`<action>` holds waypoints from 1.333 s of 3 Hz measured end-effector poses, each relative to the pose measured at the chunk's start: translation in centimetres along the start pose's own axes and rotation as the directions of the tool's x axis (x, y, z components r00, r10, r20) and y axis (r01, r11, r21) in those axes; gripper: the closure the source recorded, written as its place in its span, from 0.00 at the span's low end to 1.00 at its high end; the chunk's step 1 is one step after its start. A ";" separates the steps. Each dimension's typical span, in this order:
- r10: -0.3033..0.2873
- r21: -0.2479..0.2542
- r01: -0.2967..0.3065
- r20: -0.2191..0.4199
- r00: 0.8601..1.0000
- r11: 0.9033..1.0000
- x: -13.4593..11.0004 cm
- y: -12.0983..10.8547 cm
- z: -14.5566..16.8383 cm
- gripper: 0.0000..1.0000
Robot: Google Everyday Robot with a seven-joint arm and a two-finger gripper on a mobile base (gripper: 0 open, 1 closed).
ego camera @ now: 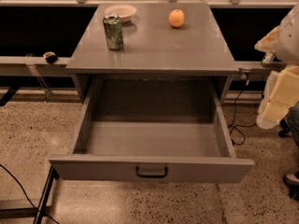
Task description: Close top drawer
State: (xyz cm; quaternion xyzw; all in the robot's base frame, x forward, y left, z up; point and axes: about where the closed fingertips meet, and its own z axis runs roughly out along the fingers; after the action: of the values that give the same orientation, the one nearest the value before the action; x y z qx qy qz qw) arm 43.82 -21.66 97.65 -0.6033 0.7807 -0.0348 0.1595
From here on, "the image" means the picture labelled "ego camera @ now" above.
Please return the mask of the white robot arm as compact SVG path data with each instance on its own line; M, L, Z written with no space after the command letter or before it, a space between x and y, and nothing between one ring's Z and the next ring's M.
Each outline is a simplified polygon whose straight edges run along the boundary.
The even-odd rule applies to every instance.
M270 73L258 109L257 125L263 129L272 129L299 102L299 4L254 48L275 55L287 64L281 72Z

